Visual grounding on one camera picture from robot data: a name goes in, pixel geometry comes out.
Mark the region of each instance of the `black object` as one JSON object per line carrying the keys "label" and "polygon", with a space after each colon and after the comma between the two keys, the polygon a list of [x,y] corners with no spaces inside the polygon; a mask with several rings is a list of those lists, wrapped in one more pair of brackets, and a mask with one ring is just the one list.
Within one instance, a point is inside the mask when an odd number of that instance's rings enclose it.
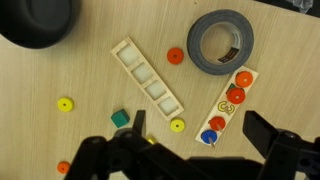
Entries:
{"label": "black object", "polygon": [[110,141],[100,136],[85,139],[65,179],[105,180],[116,171],[137,180],[292,180],[296,171],[311,180],[320,178],[320,139],[313,144],[290,131],[278,131],[254,111],[246,112],[243,133],[266,159],[264,165],[244,158],[183,160],[161,144],[142,138],[144,121],[145,111],[140,110],[133,128],[118,130]]}
{"label": "black object", "polygon": [[27,48],[51,46],[70,31],[73,0],[0,0],[0,33]]}
{"label": "black object", "polygon": [[[298,7],[295,7],[291,2],[288,2],[286,0],[255,0],[255,1],[270,4],[273,6],[277,6],[277,7],[288,9],[295,12],[300,12]],[[320,18],[320,0],[313,0],[313,7],[310,8],[306,14]]]}
{"label": "black object", "polygon": [[[201,44],[205,32],[218,24],[228,28],[234,41],[230,51],[219,58],[219,62],[211,63],[202,54]],[[199,69],[212,75],[224,75],[234,72],[248,60],[253,43],[253,30],[249,21],[236,11],[222,9],[200,17],[192,25],[188,34],[187,49],[191,60]]]}

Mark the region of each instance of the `wooden table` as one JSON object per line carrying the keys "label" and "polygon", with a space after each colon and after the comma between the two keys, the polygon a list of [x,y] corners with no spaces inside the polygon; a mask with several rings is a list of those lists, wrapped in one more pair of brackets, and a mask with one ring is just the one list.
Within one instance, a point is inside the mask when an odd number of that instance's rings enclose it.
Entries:
{"label": "wooden table", "polygon": [[[320,135],[320,19],[253,1],[80,2],[73,30],[53,47],[24,49],[1,37],[0,179],[62,179],[57,163],[71,162],[88,136],[111,139],[117,128],[110,116],[120,108],[131,119],[145,109],[147,132],[183,158],[244,156],[263,162],[242,133],[246,110],[306,140]],[[217,9],[238,11],[250,21],[255,45],[245,65],[259,77],[213,150],[194,138],[230,75],[202,72],[187,55],[186,42],[191,25]],[[111,55],[126,36],[183,104],[183,132],[170,130]],[[214,42],[224,40],[217,37]],[[166,60],[172,47],[185,52],[182,64]],[[74,100],[72,112],[57,108],[64,96]]]}

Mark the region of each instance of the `green block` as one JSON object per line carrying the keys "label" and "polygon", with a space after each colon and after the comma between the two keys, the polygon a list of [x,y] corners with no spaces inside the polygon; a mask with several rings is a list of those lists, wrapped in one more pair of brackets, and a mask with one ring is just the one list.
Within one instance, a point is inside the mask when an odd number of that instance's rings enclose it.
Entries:
{"label": "green block", "polygon": [[128,124],[130,117],[126,113],[124,109],[121,109],[115,113],[112,114],[111,119],[113,123],[117,126],[117,128],[120,128],[126,124]]}

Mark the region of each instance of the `wooden peg board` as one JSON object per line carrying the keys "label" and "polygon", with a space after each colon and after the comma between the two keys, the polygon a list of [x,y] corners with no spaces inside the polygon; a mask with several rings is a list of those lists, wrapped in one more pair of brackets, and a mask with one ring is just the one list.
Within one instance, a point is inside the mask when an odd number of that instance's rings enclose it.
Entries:
{"label": "wooden peg board", "polygon": [[236,75],[242,71],[248,71],[252,74],[253,76],[253,81],[251,83],[250,86],[246,87],[246,88],[242,88],[245,92],[245,95],[247,96],[250,88],[252,87],[253,83],[255,82],[255,80],[257,79],[258,77],[258,73],[249,69],[249,68],[246,68],[244,66],[240,67],[238,70],[236,70],[232,77],[230,78],[228,84],[226,85],[226,87],[223,89],[219,99],[217,100],[217,102],[215,103],[215,105],[213,106],[213,108],[211,109],[211,111],[209,112],[209,115],[207,116],[207,118],[205,119],[203,125],[201,126],[197,136],[196,136],[196,140],[203,143],[203,144],[206,144],[206,145],[211,145],[210,143],[205,143],[202,139],[201,139],[201,135],[203,132],[207,131],[207,130],[212,130],[212,128],[210,127],[210,120],[213,118],[213,117],[222,117],[224,120],[225,120],[225,127],[222,129],[222,131],[214,131],[217,135],[217,139],[216,141],[213,142],[213,144],[215,145],[218,140],[219,140],[219,137],[222,135],[224,129],[227,127],[228,123],[230,122],[230,120],[232,119],[233,115],[235,114],[235,112],[237,111],[239,105],[241,104],[232,104],[231,102],[229,102],[229,100],[227,99],[227,91],[229,90],[229,88],[231,88],[231,86],[235,86],[237,88],[240,88],[237,86],[236,84]]}
{"label": "wooden peg board", "polygon": [[111,53],[166,120],[184,111],[177,98],[129,37],[113,48]]}

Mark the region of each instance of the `duct tape roll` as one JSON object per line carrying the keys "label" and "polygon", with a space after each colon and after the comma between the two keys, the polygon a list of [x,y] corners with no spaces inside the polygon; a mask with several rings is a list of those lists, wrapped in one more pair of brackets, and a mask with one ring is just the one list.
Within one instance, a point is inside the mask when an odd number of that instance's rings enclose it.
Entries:
{"label": "duct tape roll", "polygon": [[[229,52],[216,62],[209,62],[202,54],[201,44],[205,32],[215,25],[223,25],[233,36]],[[253,30],[249,21],[233,10],[217,10],[199,18],[191,27],[187,49],[193,63],[212,75],[232,73],[249,58],[253,48]]]}

